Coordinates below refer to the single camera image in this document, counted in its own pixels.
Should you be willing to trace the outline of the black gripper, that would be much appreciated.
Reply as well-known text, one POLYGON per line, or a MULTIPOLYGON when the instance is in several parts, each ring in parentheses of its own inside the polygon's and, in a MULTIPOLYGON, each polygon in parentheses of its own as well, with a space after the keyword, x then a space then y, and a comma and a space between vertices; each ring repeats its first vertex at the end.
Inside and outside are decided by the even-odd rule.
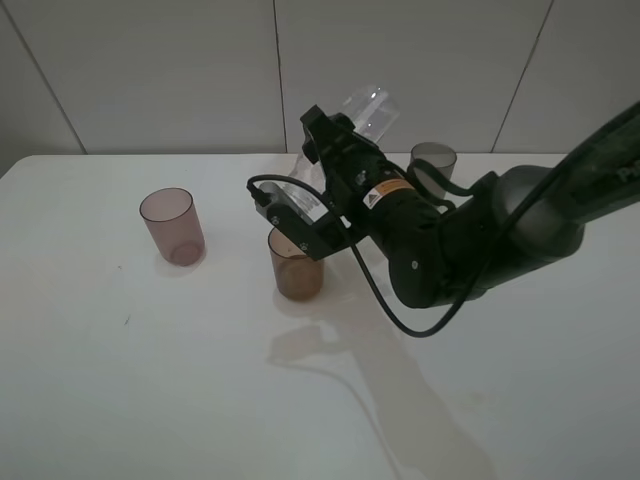
POLYGON ((345 114, 327 115, 318 105, 300 121, 303 154, 312 165, 322 161, 325 191, 349 222, 352 239, 425 238, 425 198, 376 143, 357 133, 345 114))

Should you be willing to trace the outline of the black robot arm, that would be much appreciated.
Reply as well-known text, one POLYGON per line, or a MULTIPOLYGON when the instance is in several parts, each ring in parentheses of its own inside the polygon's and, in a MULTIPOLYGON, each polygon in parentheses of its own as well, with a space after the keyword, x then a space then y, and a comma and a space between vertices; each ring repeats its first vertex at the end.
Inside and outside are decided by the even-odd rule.
POLYGON ((639 199, 637 106, 555 167, 520 165, 455 188, 463 203, 443 213, 346 116, 312 107, 301 123, 303 150, 321 165, 326 193, 381 250, 394 292, 410 308, 475 299, 566 258, 587 223, 639 199))

